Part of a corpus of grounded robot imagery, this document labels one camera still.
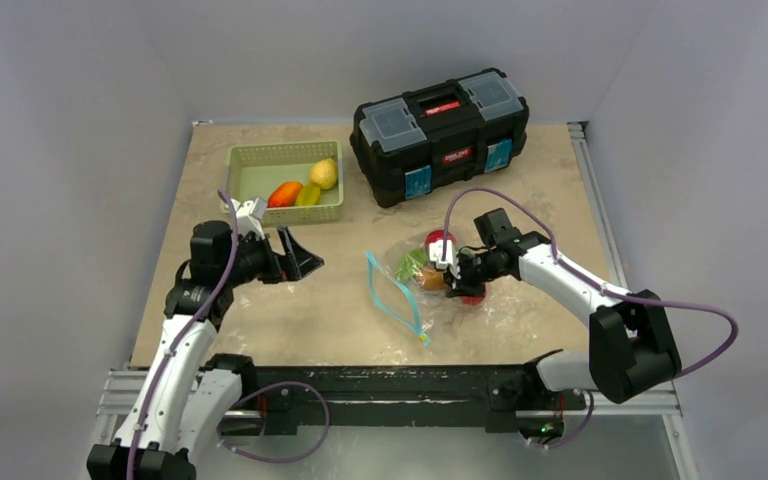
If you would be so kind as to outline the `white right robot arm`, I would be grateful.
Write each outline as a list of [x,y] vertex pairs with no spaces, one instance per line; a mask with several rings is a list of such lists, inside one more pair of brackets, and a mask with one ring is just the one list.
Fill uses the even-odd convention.
[[551,297],[588,330],[586,352],[553,351],[526,363],[524,399],[544,407],[561,391],[596,391],[621,404],[672,380],[682,360],[659,297],[649,290],[617,289],[579,268],[551,239],[514,227],[503,209],[477,217],[482,242],[457,247],[448,236],[429,247],[449,297],[479,297],[503,277],[524,282]]

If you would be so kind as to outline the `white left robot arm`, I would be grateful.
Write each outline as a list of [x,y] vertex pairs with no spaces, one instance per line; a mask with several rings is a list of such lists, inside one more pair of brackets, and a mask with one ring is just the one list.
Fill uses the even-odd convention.
[[252,405],[258,388],[252,360],[217,354],[213,344],[236,287],[252,281],[295,282],[323,266],[286,227],[283,253],[272,250],[257,220],[211,220],[194,227],[190,257],[166,298],[162,333],[146,380],[112,439],[92,446],[92,479],[194,479],[198,458],[217,436],[224,414]]

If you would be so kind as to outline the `yellow fake pear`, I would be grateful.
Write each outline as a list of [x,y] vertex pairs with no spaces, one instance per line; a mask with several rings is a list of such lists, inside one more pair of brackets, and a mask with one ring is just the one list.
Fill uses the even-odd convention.
[[327,191],[336,186],[339,180],[339,165],[334,158],[325,158],[316,162],[310,170],[310,182],[321,190]]

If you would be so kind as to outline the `clear zip top bag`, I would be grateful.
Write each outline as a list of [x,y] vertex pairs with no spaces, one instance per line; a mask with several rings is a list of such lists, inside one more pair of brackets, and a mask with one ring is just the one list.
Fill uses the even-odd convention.
[[415,277],[406,283],[396,280],[395,273],[401,258],[411,249],[424,249],[423,242],[431,231],[401,240],[383,251],[365,253],[367,286],[372,303],[383,314],[405,326],[425,347],[432,343],[432,329],[436,323],[463,316],[478,306],[464,305],[461,297],[448,298],[447,288],[444,291],[423,291]]

